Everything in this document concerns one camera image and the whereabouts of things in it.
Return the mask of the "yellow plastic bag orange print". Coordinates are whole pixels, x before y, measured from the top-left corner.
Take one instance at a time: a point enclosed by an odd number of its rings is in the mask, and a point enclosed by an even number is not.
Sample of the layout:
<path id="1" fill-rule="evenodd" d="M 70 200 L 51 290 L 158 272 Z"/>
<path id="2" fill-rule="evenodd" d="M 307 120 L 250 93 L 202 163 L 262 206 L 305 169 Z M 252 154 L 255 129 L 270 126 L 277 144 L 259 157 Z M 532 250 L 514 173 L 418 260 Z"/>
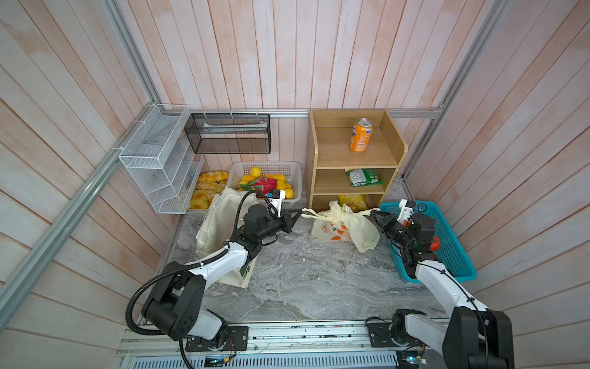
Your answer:
<path id="1" fill-rule="evenodd" d="M 380 243 L 380 234 L 368 218 L 370 213 L 371 209 L 355 213 L 348 205 L 332 201 L 325 212 L 304 208 L 302 217 L 313 219 L 312 238 L 352 242 L 359 253 L 365 253 Z"/>

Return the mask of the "cream canvas tote bag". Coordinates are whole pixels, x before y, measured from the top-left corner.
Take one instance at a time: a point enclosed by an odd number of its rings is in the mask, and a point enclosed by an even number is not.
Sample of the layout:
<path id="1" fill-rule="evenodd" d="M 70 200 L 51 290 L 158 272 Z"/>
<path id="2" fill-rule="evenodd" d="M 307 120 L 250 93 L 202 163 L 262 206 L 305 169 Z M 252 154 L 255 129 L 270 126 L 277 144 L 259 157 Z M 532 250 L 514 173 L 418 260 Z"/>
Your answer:
<path id="1" fill-rule="evenodd" d="M 224 189 L 216 195 L 210 204 L 203 223 L 197 233 L 197 256 L 207 257 L 224 246 L 224 242 L 233 233 L 235 217 L 242 198 L 246 192 L 238 192 L 232 188 Z M 250 283 L 255 261 L 246 267 L 239 267 L 219 280 L 222 284 L 246 289 Z"/>

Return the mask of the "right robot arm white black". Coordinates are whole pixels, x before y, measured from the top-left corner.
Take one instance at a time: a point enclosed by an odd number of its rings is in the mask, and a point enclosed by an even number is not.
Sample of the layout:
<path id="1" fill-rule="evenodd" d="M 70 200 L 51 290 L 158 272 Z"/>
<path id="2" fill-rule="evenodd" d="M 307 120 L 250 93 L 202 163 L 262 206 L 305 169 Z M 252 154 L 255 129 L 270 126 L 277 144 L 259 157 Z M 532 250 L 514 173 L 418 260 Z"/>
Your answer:
<path id="1" fill-rule="evenodd" d="M 399 251 L 403 272 L 424 284 L 450 318 L 443 325 L 421 311 L 400 308 L 390 326 L 393 343 L 430 347 L 449 368 L 514 368 L 509 317 L 477 300 L 442 263 L 433 247 L 435 220 L 421 213 L 402 219 L 380 210 L 372 210 L 368 218 Z"/>

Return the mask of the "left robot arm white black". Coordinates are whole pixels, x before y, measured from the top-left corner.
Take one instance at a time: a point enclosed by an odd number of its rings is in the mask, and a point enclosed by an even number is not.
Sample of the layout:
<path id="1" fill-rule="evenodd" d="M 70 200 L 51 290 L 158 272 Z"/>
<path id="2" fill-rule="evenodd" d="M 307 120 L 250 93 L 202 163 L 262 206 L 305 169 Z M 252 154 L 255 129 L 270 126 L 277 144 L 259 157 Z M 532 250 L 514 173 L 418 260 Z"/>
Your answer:
<path id="1" fill-rule="evenodd" d="M 138 335 L 166 335 L 174 341 L 200 338 L 214 346 L 227 340 L 227 321 L 204 310 L 204 292 L 215 282 L 252 262 L 280 232 L 290 233 L 302 211 L 275 214 L 262 204 L 249 207 L 244 224 L 233 230 L 221 250 L 189 264 L 169 263 L 141 286 L 125 310 L 128 328 Z"/>

